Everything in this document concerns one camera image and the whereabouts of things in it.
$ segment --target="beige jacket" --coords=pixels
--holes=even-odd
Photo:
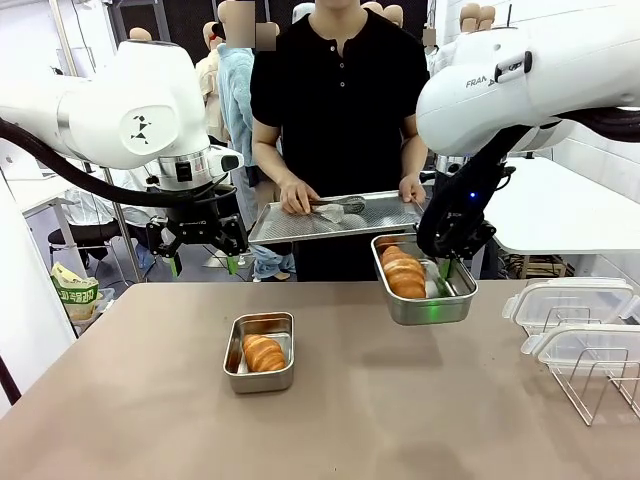
[[[218,64],[220,55],[216,49],[196,64],[196,73],[200,82],[200,93],[206,104],[207,133],[221,142],[229,141],[229,134],[224,126],[218,96]]]

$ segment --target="hand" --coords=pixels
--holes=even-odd
[[[318,200],[320,196],[295,175],[280,183],[280,203],[287,213],[308,215],[311,213],[309,200]]]
[[[398,190],[405,203],[415,200],[417,203],[422,204],[427,199],[424,187],[420,183],[419,173],[412,173],[404,177],[400,181],[400,188]]]

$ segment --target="white table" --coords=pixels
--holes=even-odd
[[[640,250],[636,202],[546,158],[510,158],[507,164],[517,170],[509,185],[494,194],[485,218],[496,227],[495,240],[508,253],[595,255]],[[476,269],[482,253],[474,257]]]
[[[80,252],[71,235],[71,229],[67,222],[62,205],[68,202],[64,198],[64,193],[73,188],[73,185],[60,176],[54,176],[43,180],[9,180],[7,181],[11,193],[18,204],[18,208],[25,218],[36,213],[53,208],[64,237],[65,245],[71,252],[71,270],[81,277],[86,277],[87,273],[84,269]]]

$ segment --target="chair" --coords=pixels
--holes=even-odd
[[[120,272],[120,277],[124,284],[128,285],[128,282],[124,277],[124,273],[122,272],[120,262],[118,261],[118,255],[116,255],[116,251],[111,243],[114,237],[119,237],[121,235],[120,226],[117,221],[113,220],[112,222],[104,225],[69,225],[69,228],[71,229],[71,235],[73,235],[73,239],[76,243],[79,245],[93,244],[92,246],[87,247],[78,246],[78,250],[92,250],[96,248],[107,248],[111,250],[113,258],[116,261],[118,271]],[[65,244],[64,237],[60,229],[51,232],[47,239],[49,240],[49,257],[51,260],[51,266],[53,267],[53,254],[60,250],[66,250],[68,247]]]

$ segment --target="tabletop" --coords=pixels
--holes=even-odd
[[[517,168],[485,217],[509,253],[604,254],[640,250],[640,205],[546,158],[510,158]]]
[[[73,185],[59,175],[42,180],[9,180],[7,181],[18,208],[23,214],[46,205],[55,198],[73,188]]]
[[[359,284],[130,288],[0,421],[3,480],[637,478],[640,423],[588,428],[501,318],[401,327]],[[236,395],[233,320],[289,311],[289,390]]]

